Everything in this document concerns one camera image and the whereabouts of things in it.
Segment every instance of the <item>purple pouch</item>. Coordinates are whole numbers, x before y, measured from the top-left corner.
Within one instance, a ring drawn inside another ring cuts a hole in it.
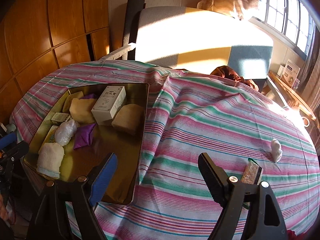
[[[93,139],[93,129],[96,126],[96,123],[89,125],[81,126],[77,128],[75,136],[75,144],[73,149],[78,149],[83,146],[90,146]]]
[[[84,97],[81,97],[81,99],[91,99],[91,98],[98,98],[98,97],[95,94],[89,94]]]

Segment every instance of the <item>wooden desk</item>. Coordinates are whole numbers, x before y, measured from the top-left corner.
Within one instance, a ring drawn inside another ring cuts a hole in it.
[[[280,78],[273,73],[272,71],[269,71],[269,77],[278,84],[286,93],[287,95],[296,102],[297,107],[304,112],[308,117],[310,117],[312,120],[316,120],[316,116],[311,110],[311,108],[307,105],[305,101],[295,92],[293,91],[287,84],[285,84]]]

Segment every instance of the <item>tablecloth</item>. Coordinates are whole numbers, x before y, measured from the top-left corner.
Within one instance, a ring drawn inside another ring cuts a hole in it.
[[[207,152],[228,175],[241,178],[247,159],[263,168],[287,229],[305,232],[320,204],[319,163],[305,129],[289,111],[243,84],[134,61],[95,61],[56,70],[35,84],[14,109],[18,139],[30,142],[50,108],[71,87],[106,82],[150,84],[147,119],[132,205],[99,204],[108,239],[206,239],[222,208],[197,167]],[[270,142],[283,157],[274,163]],[[44,179],[25,167],[37,192]],[[73,232],[80,236],[70,203]],[[240,239],[243,209],[234,239]]]

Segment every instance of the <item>gold tray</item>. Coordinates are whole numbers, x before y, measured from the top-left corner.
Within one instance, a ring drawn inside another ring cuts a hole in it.
[[[127,205],[132,202],[136,180],[138,179],[138,162],[141,151],[142,136],[148,103],[149,85],[145,83],[107,83],[70,88],[51,108],[42,121],[30,142],[29,152],[24,163],[36,172],[38,151],[53,125],[51,118],[55,113],[62,112],[68,95],[82,91],[84,95],[95,93],[100,96],[107,86],[124,86],[126,104],[137,104],[145,109],[144,120],[136,136],[113,129],[112,126],[97,125],[94,129],[93,143],[73,150],[74,138],[64,146],[65,155],[60,166],[60,180],[73,182],[81,175],[88,175],[104,157],[113,152],[118,158],[118,167],[102,198],[103,202]]]

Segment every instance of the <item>metal rivet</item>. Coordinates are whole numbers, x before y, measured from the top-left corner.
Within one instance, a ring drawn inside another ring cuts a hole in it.
[[[269,183],[266,181],[261,182],[261,186],[263,187],[269,187]]]
[[[237,178],[236,176],[230,176],[230,177],[229,177],[229,180],[230,180],[231,182],[237,182],[237,181],[238,181],[238,178]]]
[[[87,177],[86,176],[80,176],[79,178],[78,178],[78,181],[79,182],[85,182],[87,180]]]
[[[47,182],[47,187],[52,187],[54,185],[54,182],[52,180]]]

